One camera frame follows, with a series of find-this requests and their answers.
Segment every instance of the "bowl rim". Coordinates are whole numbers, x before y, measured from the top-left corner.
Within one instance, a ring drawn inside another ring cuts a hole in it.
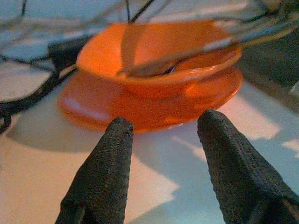
[[[111,27],[123,25],[126,26],[127,24],[113,24]],[[212,77],[213,74],[224,70],[226,68],[232,67],[242,56],[242,48],[241,47],[234,47],[231,48],[230,54],[233,53],[233,55],[227,59],[226,61],[209,66],[209,67],[201,67],[201,68],[195,68],[195,69],[188,69],[188,70],[179,70],[174,71],[173,73],[167,75],[160,75],[160,76],[154,76],[154,77],[122,77],[122,76],[111,76],[104,72],[97,72],[95,73],[93,70],[88,69],[86,66],[82,66],[78,61],[81,52],[83,49],[88,45],[88,43],[82,48],[82,50],[79,52],[76,62],[76,67],[83,71],[87,72],[93,76],[96,76],[98,78],[103,78],[105,80],[109,80],[115,83],[119,84],[159,84],[159,85],[165,85],[165,84],[175,84],[175,83],[184,83],[192,80],[201,80],[206,79],[208,77]]]

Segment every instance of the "orange bowl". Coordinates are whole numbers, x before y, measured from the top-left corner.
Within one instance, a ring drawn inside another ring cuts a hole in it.
[[[149,24],[114,24],[92,38],[81,50],[77,67],[92,76],[121,85],[145,98],[169,98],[188,87],[231,68],[241,57],[241,48],[223,49],[194,57],[169,75],[120,77],[121,68],[228,37],[213,21]]]
[[[134,132],[148,132],[198,119],[206,109],[217,109],[231,99],[242,85],[235,68],[190,86],[173,98],[138,97],[122,86],[79,71],[61,92],[60,111],[74,124],[105,130],[117,116],[134,125]]]

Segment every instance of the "tabletop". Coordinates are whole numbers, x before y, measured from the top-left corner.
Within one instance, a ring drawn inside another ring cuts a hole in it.
[[[38,83],[36,74],[4,63],[1,98],[26,94]],[[0,136],[0,223],[54,223],[76,171],[103,135],[73,125],[58,110],[69,80],[15,115]],[[298,115],[247,82],[219,111],[299,194]],[[126,224],[224,223],[196,131],[192,121],[134,135]]]

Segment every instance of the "orange plate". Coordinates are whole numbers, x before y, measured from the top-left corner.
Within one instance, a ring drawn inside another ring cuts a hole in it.
[[[190,86],[178,97],[153,100],[80,71],[63,90],[58,106],[80,126],[103,130],[113,118],[124,116],[135,132],[146,132],[197,119],[204,110],[226,103],[241,85],[240,71],[230,68]]]

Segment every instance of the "black cable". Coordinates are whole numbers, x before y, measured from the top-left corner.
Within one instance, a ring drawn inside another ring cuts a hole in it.
[[[0,134],[10,126],[12,115],[33,106],[36,102],[40,101],[44,96],[51,92],[56,86],[62,83],[68,76],[73,74],[74,71],[76,71],[76,69],[69,71],[62,78],[59,78],[58,71],[54,71],[30,96],[9,102],[0,102],[0,119],[4,119],[4,123],[0,126]]]
[[[129,0],[125,0],[125,2],[126,2],[126,6],[127,6],[127,17],[128,17],[128,23],[130,22],[130,17],[131,17],[131,15],[130,15],[130,7],[129,7]]]
[[[134,23],[138,17],[153,3],[154,0],[149,0],[145,5],[136,13],[136,15],[131,19],[130,23]]]
[[[12,62],[20,63],[20,64],[27,64],[31,67],[41,69],[41,70],[44,70],[44,71],[53,71],[52,68],[42,66],[42,65],[38,65],[38,64],[34,63],[34,61],[25,61],[23,59],[8,57],[8,56],[4,56],[4,55],[0,55],[0,58],[4,61],[12,61]]]
[[[23,3],[22,3],[22,14],[21,14],[21,16],[25,16],[25,13],[26,13],[26,4],[27,4],[27,0],[23,0]]]
[[[4,62],[6,62],[6,60],[5,60],[5,59],[3,59],[3,58],[1,58],[1,57],[0,57],[0,59],[1,59],[1,60],[0,60],[0,64],[2,64],[2,63],[4,63]]]
[[[48,55],[40,56],[40,57],[34,57],[34,58],[30,59],[30,63],[37,62],[37,61],[44,61],[44,60],[48,60],[48,59],[49,59]]]
[[[250,18],[250,19],[241,19],[241,18],[234,18],[234,17],[226,17],[226,16],[217,16],[217,17],[212,17],[213,20],[221,20],[221,21],[238,21],[238,22],[241,22],[241,23],[250,23],[250,22],[254,22],[260,18],[263,18],[263,17],[266,17],[266,16],[269,16],[271,14],[269,14],[268,12],[265,12],[261,15],[257,15],[253,18]]]

